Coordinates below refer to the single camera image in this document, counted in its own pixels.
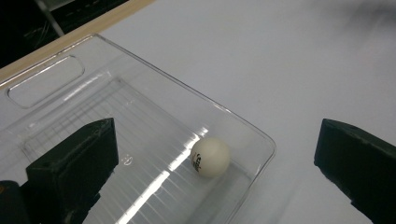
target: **clear plastic tray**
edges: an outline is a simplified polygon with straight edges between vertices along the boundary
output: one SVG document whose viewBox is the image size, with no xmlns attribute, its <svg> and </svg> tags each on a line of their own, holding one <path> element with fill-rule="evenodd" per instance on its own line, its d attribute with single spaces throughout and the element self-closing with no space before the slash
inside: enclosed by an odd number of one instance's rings
<svg viewBox="0 0 396 224">
<path fill-rule="evenodd" d="M 0 179 L 20 185 L 25 168 L 68 135 L 115 119 L 120 164 L 84 223 L 228 223 L 275 154 L 265 133 L 99 35 L 0 88 Z M 230 146 L 222 176 L 192 168 L 191 147 L 205 136 Z"/>
</svg>

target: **white tabletop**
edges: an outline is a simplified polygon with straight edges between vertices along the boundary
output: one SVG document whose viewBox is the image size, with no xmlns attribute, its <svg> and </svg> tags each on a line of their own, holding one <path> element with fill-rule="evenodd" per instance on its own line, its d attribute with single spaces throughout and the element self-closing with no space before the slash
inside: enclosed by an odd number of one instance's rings
<svg viewBox="0 0 396 224">
<path fill-rule="evenodd" d="M 396 145 L 396 3 L 162 0 L 102 35 L 247 119 L 276 156 L 236 223 L 371 221 L 313 163 L 322 119 Z"/>
</svg>

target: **white ball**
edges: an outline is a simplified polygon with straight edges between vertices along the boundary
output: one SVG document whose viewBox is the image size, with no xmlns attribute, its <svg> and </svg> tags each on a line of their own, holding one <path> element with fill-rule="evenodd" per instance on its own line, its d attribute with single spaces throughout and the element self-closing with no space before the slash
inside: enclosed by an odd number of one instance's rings
<svg viewBox="0 0 396 224">
<path fill-rule="evenodd" d="M 208 137 L 196 142 L 191 149 L 191 163 L 199 175 L 222 175 L 230 164 L 230 149 L 218 138 Z"/>
</svg>

